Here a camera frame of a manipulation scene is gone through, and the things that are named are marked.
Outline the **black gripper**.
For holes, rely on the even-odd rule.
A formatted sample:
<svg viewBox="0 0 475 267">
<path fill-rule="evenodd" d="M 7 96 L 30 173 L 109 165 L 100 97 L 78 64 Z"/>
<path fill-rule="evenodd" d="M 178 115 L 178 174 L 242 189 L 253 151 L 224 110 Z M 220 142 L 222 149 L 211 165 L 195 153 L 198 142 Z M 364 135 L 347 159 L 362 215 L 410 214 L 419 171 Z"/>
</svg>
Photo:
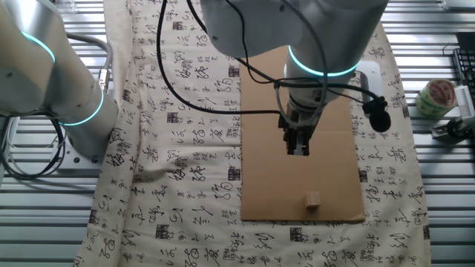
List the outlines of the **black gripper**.
<svg viewBox="0 0 475 267">
<path fill-rule="evenodd" d="M 298 137 L 289 134 L 290 131 L 296 130 L 315 130 L 315 120 L 311 120 L 311 113 L 299 113 L 293 109 L 288 109 L 279 115 L 278 127 L 284 130 L 284 141 L 286 143 L 286 152 L 293 155 L 297 143 L 297 155 L 309 156 L 309 140 L 311 139 L 307 133 L 299 133 Z"/>
</svg>

